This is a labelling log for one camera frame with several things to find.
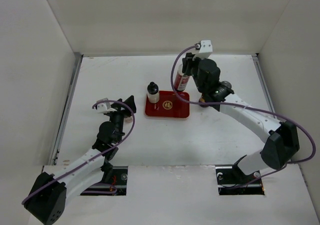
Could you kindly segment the grinder jar dark lid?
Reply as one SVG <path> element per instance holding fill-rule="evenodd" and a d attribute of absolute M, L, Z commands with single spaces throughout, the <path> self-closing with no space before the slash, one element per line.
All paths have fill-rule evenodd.
<path fill-rule="evenodd" d="M 232 84 L 229 81 L 222 81 L 221 82 L 222 85 L 224 85 L 225 87 L 231 89 L 232 88 Z"/>

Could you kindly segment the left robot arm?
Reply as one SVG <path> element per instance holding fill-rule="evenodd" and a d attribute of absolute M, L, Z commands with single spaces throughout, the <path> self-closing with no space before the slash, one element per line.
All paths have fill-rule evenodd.
<path fill-rule="evenodd" d="M 123 131 L 126 118 L 137 112 L 133 95 L 126 100 L 98 100 L 93 106 L 98 113 L 109 117 L 98 129 L 96 141 L 80 158 L 57 173 L 42 172 L 35 180 L 23 207 L 44 225 L 54 224 L 66 205 L 90 186 L 108 184 L 112 180 L 110 160 L 118 146 L 129 137 Z"/>

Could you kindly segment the red label tall bottle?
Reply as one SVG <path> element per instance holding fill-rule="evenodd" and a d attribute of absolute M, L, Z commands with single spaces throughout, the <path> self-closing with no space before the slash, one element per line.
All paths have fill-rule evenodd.
<path fill-rule="evenodd" d="M 183 92 L 188 84 L 190 77 L 183 73 L 183 65 L 178 66 L 178 70 L 174 79 L 174 89 L 178 92 Z"/>

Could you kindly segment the small jar white lid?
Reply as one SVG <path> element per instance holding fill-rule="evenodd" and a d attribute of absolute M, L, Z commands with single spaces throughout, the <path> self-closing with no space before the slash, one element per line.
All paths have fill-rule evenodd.
<path fill-rule="evenodd" d="M 126 121 L 127 123 L 131 123 L 132 120 L 133 120 L 133 119 L 132 119 L 131 117 L 128 117 L 128 118 L 125 119 L 125 121 Z"/>

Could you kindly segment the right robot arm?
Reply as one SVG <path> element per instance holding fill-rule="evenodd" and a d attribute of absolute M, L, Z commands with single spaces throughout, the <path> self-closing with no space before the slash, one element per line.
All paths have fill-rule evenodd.
<path fill-rule="evenodd" d="M 263 148 L 234 163 L 231 175 L 236 182 L 245 182 L 258 170 L 279 170 L 299 151 L 297 126 L 288 120 L 280 121 L 250 110 L 235 94 L 232 85 L 220 80 L 221 70 L 215 61 L 188 52 L 182 59 L 182 72 L 193 77 L 203 107 L 212 107 L 232 117 L 264 143 Z"/>

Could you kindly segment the amber orange label bottle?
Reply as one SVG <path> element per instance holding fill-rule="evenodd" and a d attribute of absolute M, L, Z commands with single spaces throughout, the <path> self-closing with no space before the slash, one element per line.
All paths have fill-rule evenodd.
<path fill-rule="evenodd" d="M 206 101 L 204 100 L 204 98 L 201 96 L 198 100 L 199 102 L 199 106 L 202 107 L 202 108 L 207 108 L 208 105 L 206 105 Z"/>

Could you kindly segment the white bottle black cap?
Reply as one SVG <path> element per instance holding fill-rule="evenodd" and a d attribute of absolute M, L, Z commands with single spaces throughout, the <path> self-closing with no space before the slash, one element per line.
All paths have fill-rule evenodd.
<path fill-rule="evenodd" d="M 151 81 L 147 86 L 147 98 L 152 104 L 156 104 L 160 100 L 160 92 L 158 85 Z"/>

